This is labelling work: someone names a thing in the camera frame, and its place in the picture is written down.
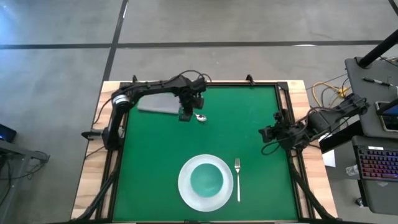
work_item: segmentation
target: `fork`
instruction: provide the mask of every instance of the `fork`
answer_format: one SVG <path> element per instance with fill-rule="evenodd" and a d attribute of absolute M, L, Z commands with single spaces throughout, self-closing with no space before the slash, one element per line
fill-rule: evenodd
<path fill-rule="evenodd" d="M 239 171 L 241 170 L 240 158 L 235 159 L 235 170 L 236 170 L 236 183 L 238 184 L 238 202 L 241 202 L 241 186 L 239 184 Z"/>

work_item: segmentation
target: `spoon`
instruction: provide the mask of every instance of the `spoon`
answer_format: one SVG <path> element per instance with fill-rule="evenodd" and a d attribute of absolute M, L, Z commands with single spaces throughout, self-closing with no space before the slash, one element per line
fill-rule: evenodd
<path fill-rule="evenodd" d="M 194 115 L 197 117 L 197 120 L 198 120 L 199 122 L 205 122 L 205 121 L 207 120 L 206 116 L 203 115 L 203 114 L 196 114 L 196 113 L 194 113 Z"/>

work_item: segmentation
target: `concrete floor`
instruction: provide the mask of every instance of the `concrete floor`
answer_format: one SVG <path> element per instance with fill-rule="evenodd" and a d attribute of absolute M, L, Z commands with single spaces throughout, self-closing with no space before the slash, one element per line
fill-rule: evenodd
<path fill-rule="evenodd" d="M 0 45 L 111 43 L 121 4 L 0 0 Z M 397 22 L 386 0 L 130 0 L 119 42 L 381 40 Z M 109 79 L 166 79 L 193 68 L 214 80 L 241 80 L 250 73 L 263 80 L 300 79 L 310 87 L 344 74 L 344 59 L 373 47 L 118 49 Z M 0 123 L 18 131 L 16 144 L 51 154 L 47 166 L 25 180 L 13 223 L 69 219 L 87 145 L 80 133 L 93 121 L 108 54 L 0 50 Z M 398 48 L 386 55 L 398 55 Z M 396 217 L 354 205 L 355 184 L 331 179 L 331 187 L 340 218 L 396 223 Z"/>

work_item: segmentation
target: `rgb keyboard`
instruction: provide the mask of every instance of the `rgb keyboard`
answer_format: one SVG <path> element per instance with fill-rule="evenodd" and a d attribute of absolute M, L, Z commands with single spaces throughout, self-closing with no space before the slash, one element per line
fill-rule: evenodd
<path fill-rule="evenodd" d="M 362 179 L 398 181 L 398 151 L 389 151 L 382 147 L 356 148 L 358 170 Z"/>

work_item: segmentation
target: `green mat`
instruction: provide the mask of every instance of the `green mat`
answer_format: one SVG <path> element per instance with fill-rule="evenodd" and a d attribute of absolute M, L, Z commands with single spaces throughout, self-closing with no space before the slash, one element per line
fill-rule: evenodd
<path fill-rule="evenodd" d="M 260 152 L 264 144 L 257 130 L 274 124 L 278 110 L 274 87 L 210 86 L 203 96 L 204 109 L 196 112 L 206 115 L 205 123 L 136 108 L 130 112 L 113 221 L 296 220 L 285 152 Z M 214 212 L 185 204 L 178 174 L 199 154 L 224 160 L 234 182 L 234 158 L 241 159 L 240 203 L 234 183 L 231 198 Z"/>

